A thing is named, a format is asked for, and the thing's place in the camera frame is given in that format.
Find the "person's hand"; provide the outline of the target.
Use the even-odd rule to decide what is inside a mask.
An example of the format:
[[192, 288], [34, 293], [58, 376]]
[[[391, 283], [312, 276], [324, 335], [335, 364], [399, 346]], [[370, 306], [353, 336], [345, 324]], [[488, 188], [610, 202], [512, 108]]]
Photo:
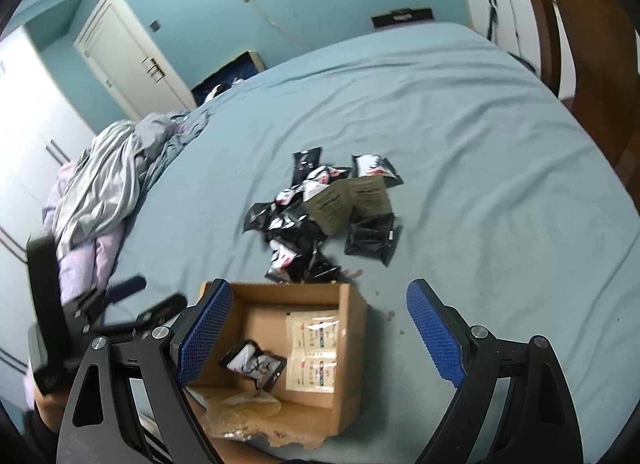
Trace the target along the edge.
[[60, 432], [69, 395], [70, 392], [68, 390], [59, 390], [58, 392], [43, 395], [38, 388], [35, 388], [34, 398], [36, 408], [43, 424], [45, 424], [51, 432], [55, 432], [56, 434]]

